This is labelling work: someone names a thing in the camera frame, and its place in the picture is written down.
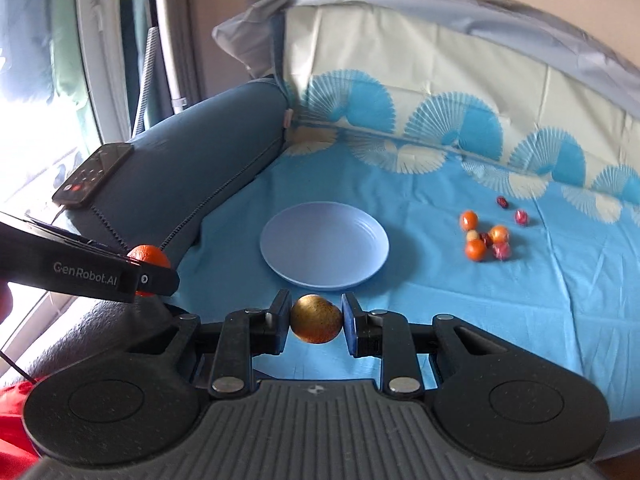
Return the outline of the left hand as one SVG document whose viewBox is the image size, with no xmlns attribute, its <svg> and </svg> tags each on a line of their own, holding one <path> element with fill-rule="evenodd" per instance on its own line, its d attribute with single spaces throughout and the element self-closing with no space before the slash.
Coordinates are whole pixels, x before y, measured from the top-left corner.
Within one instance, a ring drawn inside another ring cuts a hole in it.
<svg viewBox="0 0 640 480">
<path fill-rule="evenodd" d="M 13 296 L 9 284 L 0 282 L 0 323 L 3 323 L 13 310 Z"/>
</svg>

